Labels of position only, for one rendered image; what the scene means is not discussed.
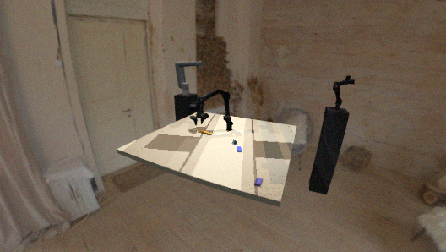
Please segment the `small purple block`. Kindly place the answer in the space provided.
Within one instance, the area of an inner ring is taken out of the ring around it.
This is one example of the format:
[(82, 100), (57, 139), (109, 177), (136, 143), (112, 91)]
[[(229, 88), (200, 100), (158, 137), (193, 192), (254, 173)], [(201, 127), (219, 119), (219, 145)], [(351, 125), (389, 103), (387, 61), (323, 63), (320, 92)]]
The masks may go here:
[(263, 182), (263, 178), (257, 177), (257, 179), (254, 183), (254, 186), (259, 187), (262, 182)]

